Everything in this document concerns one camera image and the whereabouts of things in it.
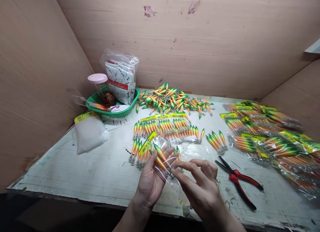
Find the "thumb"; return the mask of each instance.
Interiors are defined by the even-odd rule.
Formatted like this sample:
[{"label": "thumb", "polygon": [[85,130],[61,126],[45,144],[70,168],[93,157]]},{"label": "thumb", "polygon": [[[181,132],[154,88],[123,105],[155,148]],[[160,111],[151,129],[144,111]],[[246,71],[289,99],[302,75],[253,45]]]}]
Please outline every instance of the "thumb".
[{"label": "thumb", "polygon": [[144,168],[152,169],[154,161],[157,159],[157,153],[154,151],[152,155],[150,155],[146,165]]}]

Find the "cardboard wall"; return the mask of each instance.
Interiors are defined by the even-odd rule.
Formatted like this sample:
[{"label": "cardboard wall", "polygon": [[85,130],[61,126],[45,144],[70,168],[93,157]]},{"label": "cardboard wall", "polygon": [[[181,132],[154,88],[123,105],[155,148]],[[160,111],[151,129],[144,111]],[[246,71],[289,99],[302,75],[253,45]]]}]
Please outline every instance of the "cardboard wall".
[{"label": "cardboard wall", "polygon": [[0,192],[73,124],[93,73],[56,0],[0,0]]},{"label": "cardboard wall", "polygon": [[314,61],[267,95],[262,104],[297,118],[305,134],[320,141],[320,60]]},{"label": "cardboard wall", "polygon": [[314,60],[303,51],[319,39],[320,0],[57,1],[95,72],[106,47],[133,53],[142,87],[262,99]]}]

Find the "red handle pliers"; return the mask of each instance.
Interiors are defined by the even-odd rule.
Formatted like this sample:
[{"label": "red handle pliers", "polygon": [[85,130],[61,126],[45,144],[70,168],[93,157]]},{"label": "red handle pliers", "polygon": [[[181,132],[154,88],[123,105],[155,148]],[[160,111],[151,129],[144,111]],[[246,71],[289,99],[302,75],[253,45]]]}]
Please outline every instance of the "red handle pliers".
[{"label": "red handle pliers", "polygon": [[259,190],[263,190],[262,185],[260,185],[258,182],[256,182],[254,179],[241,174],[238,170],[233,170],[231,169],[231,167],[228,165],[227,162],[225,162],[224,159],[222,159],[221,156],[219,156],[220,160],[224,163],[221,164],[219,161],[215,160],[215,162],[222,168],[224,169],[226,172],[229,173],[229,179],[235,184],[238,193],[240,194],[241,198],[244,200],[244,202],[253,210],[256,210],[257,207],[249,200],[249,198],[247,197],[246,193],[243,191],[238,178],[241,180],[244,180],[246,182],[249,182],[250,184],[254,185],[255,187],[257,187]]}]

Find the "white packet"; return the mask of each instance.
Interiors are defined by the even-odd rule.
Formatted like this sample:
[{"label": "white packet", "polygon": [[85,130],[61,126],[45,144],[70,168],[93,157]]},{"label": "white packet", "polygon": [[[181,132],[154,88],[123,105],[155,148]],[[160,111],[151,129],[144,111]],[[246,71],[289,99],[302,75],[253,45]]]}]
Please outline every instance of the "white packet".
[{"label": "white packet", "polygon": [[100,63],[106,71],[110,90],[117,100],[130,105],[134,100],[139,58],[107,49]]},{"label": "white packet", "polygon": [[93,111],[86,112],[74,119],[78,139],[77,154],[89,152],[101,146],[110,138],[100,117]]}]

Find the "hand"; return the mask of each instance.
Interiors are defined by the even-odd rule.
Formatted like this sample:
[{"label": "hand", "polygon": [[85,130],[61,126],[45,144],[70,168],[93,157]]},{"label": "hand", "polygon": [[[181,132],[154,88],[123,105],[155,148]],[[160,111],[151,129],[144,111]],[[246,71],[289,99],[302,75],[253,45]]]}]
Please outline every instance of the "hand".
[{"label": "hand", "polygon": [[178,166],[190,171],[197,181],[193,182],[176,169],[171,170],[207,229],[217,231],[219,229],[230,231],[227,228],[237,229],[239,224],[235,223],[235,216],[227,209],[216,182],[218,168],[207,160],[199,159],[192,159],[190,162],[181,161]]},{"label": "hand", "polygon": [[[167,148],[167,146],[163,147],[162,152],[166,151]],[[173,151],[174,147],[169,148],[164,153],[164,156],[168,158]],[[154,153],[150,155],[148,162],[141,172],[138,188],[134,195],[134,200],[139,204],[139,206],[144,206],[146,209],[151,210],[158,201],[165,185],[165,180],[154,170],[154,167],[157,165],[157,162],[155,162],[156,159],[157,152],[154,151]]]}]

